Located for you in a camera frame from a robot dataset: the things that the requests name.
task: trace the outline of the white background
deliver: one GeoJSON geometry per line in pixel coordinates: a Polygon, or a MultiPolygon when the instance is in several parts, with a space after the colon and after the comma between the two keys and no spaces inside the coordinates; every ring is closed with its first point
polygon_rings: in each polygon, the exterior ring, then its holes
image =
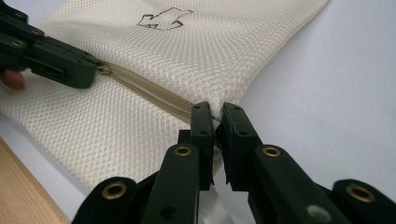
{"type": "MultiPolygon", "coordinates": [[[[6,1],[43,19],[62,2],[6,1]]],[[[396,1],[331,0],[260,72],[240,105],[267,144],[285,148],[311,178],[371,184],[396,201],[396,1]]],[[[88,191],[0,115],[0,136],[67,215],[88,191]]],[[[235,223],[254,223],[245,193],[224,174],[216,189],[235,223]]]]}

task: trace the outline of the screw hole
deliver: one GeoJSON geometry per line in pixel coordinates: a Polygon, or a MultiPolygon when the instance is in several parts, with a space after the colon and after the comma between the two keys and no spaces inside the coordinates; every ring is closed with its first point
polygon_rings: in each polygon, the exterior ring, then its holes
{"type": "Polygon", "coordinates": [[[178,156],[188,156],[191,154],[191,149],[188,147],[178,147],[175,149],[175,154],[178,156]]]}
{"type": "Polygon", "coordinates": [[[102,191],[102,196],[108,200],[118,199],[126,192],[126,185],[121,181],[108,184],[102,191]]]}
{"type": "Polygon", "coordinates": [[[22,42],[19,41],[19,40],[15,40],[15,41],[12,41],[12,44],[13,44],[13,45],[16,45],[16,46],[21,46],[21,45],[22,45],[22,42]]]}
{"type": "Polygon", "coordinates": [[[34,33],[35,35],[41,34],[41,32],[40,32],[39,30],[37,30],[37,29],[33,30],[33,33],[34,33]]]}
{"type": "Polygon", "coordinates": [[[21,12],[16,12],[15,15],[16,15],[17,17],[22,17],[22,18],[24,17],[24,14],[21,13],[21,12]]]}
{"type": "Polygon", "coordinates": [[[274,147],[265,147],[262,149],[262,152],[269,156],[269,157],[278,157],[280,156],[280,151],[277,148],[274,147]]]}
{"type": "Polygon", "coordinates": [[[352,184],[347,186],[346,192],[356,200],[364,203],[372,203],[375,201],[374,194],[370,190],[359,185],[352,184]]]}
{"type": "Polygon", "coordinates": [[[331,223],[332,222],[332,216],[330,213],[315,204],[311,204],[308,207],[306,207],[306,211],[308,212],[308,215],[314,218],[316,221],[321,222],[321,223],[331,223]]]}
{"type": "Polygon", "coordinates": [[[177,209],[173,205],[167,205],[161,210],[161,217],[170,220],[177,216],[177,209]]]}

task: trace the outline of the zipper pull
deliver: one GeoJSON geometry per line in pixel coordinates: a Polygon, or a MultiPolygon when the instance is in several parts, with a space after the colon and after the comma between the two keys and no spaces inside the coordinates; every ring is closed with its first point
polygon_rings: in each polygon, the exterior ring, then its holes
{"type": "Polygon", "coordinates": [[[110,75],[112,73],[111,69],[107,66],[98,66],[97,73],[99,75],[110,75]]]}

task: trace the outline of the white mesh fabric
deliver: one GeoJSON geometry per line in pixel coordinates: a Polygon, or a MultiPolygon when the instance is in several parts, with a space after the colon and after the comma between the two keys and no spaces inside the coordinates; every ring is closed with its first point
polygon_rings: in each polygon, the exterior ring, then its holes
{"type": "MultiPolygon", "coordinates": [[[[39,27],[194,104],[208,101],[219,117],[326,2],[73,0],[39,27]]],[[[177,131],[189,128],[109,77],[87,90],[25,77],[26,91],[0,86],[0,110],[90,189],[157,171],[177,131]]]]}
{"type": "Polygon", "coordinates": [[[326,2],[72,0],[40,28],[194,104],[208,101],[218,118],[222,103],[237,104],[269,59],[326,2]]]}
{"type": "Polygon", "coordinates": [[[190,128],[109,77],[87,90],[29,73],[25,79],[25,91],[1,84],[0,111],[90,189],[111,176],[140,181],[158,171],[178,130],[190,128]]]}

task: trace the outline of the wooden surface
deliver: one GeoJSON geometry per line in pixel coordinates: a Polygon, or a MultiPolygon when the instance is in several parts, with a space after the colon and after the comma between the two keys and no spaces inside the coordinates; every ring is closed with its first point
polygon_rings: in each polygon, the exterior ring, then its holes
{"type": "Polygon", "coordinates": [[[1,138],[0,223],[70,223],[1,138]]]}

